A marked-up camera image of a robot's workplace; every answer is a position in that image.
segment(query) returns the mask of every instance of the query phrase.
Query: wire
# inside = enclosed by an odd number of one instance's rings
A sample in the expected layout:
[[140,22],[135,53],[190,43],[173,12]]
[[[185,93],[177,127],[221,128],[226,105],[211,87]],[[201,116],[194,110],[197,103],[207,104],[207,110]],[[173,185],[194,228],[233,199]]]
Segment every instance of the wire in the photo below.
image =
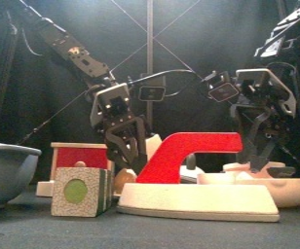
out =
[[[197,78],[197,74],[195,74],[194,71],[191,71],[191,70],[185,70],[185,69],[174,69],[174,70],[169,70],[169,71],[163,71],[163,72],[161,72],[161,73],[152,74],[152,75],[150,75],[150,76],[147,76],[147,77],[143,77],[143,78],[135,80],[135,81],[130,81],[127,84],[134,86],[135,84],[139,84],[139,83],[142,83],[142,82],[146,82],[146,81],[148,81],[148,80],[151,80],[151,79],[155,79],[155,78],[158,78],[158,77],[161,77],[161,76],[165,76],[165,75],[167,75],[167,74],[173,74],[173,73],[193,74],[193,75],[195,76],[195,78]],[[177,95],[187,88],[187,86],[189,86],[189,83],[186,83],[186,84],[183,85],[183,87],[182,87],[177,92],[165,95],[165,97],[177,96]]]
[[20,140],[18,145],[24,144],[31,135],[36,133],[50,122],[51,120],[74,104],[74,102],[86,94],[87,90],[84,90],[68,103],[63,106],[63,108],[26,135],[26,137]]
[[24,31],[23,28],[22,28],[22,34],[23,34],[23,39],[24,39],[26,47],[27,47],[30,53],[31,53],[32,55],[35,55],[35,56],[43,56],[43,54],[36,53],[36,52],[31,49],[30,44],[28,44],[28,41],[27,41],[27,37],[26,37],[26,31]]
[[[159,34],[175,23],[175,21],[193,9],[193,7],[199,3],[201,0],[195,1],[191,6],[182,12],[182,14],[169,23],[169,25],[155,34],[152,37],[154,41],[163,47],[163,49],[174,56],[174,58],[179,61],[179,63],[190,70],[194,72],[197,75],[195,71],[191,69],[191,67],[183,62],[183,60],[174,54],[174,52],[158,41],[157,37]],[[111,0],[111,2],[116,5],[116,7],[122,10],[122,12],[128,16],[128,18],[134,21],[134,23],[140,27],[140,29],[147,33],[147,30],[143,28],[143,26],[139,24],[139,22],[132,18],[132,16],[126,12],[123,7],[115,2],[115,0]],[[130,56],[111,69],[111,72],[122,65],[124,64],[126,61],[130,60],[130,58],[146,47],[147,43],[143,44],[131,54]]]

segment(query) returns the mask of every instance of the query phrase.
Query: white iron base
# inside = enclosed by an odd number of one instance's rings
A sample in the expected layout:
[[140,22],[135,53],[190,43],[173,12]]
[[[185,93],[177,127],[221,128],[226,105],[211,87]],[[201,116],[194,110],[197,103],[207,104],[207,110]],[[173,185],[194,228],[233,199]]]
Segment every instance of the white iron base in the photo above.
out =
[[266,186],[126,183],[118,211],[126,214],[241,222],[277,222]]

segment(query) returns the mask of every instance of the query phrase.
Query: white bowl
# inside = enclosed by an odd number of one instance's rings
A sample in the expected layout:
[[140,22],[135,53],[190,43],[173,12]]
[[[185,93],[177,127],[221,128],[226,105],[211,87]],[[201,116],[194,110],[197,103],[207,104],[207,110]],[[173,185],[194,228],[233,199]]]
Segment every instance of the white bowl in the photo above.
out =
[[230,173],[197,174],[197,184],[234,184],[234,176]]
[[36,149],[0,144],[0,208],[27,187],[39,155]]
[[300,178],[235,178],[235,184],[265,185],[277,207],[300,206]]
[[261,169],[259,172],[253,173],[250,171],[250,164],[249,163],[229,163],[223,165],[223,172],[231,172],[235,176],[241,173],[241,172],[246,172],[250,174],[250,176],[253,178],[273,178],[271,175],[269,174],[267,169],[270,167],[285,167],[285,163],[278,162],[278,161],[270,161],[265,167]]

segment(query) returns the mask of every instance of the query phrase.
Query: wooden block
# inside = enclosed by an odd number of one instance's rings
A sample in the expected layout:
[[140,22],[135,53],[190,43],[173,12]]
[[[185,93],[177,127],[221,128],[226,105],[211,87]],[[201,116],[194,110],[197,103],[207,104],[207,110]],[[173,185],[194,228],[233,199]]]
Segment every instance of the wooden block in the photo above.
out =
[[111,205],[108,174],[111,172],[102,168],[58,168],[51,215],[95,217],[103,213]]
[[54,154],[50,180],[55,180],[58,167],[74,167],[78,161],[83,161],[86,167],[112,170],[112,162],[106,157],[104,144],[51,143],[51,147]]

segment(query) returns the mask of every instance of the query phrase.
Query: green dot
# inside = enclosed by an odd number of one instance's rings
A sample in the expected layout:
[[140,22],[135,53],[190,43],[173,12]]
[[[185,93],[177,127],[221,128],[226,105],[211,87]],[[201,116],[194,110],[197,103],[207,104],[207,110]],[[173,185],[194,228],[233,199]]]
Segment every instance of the green dot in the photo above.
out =
[[64,187],[64,198],[72,204],[82,203],[87,194],[87,188],[82,180],[71,180]]

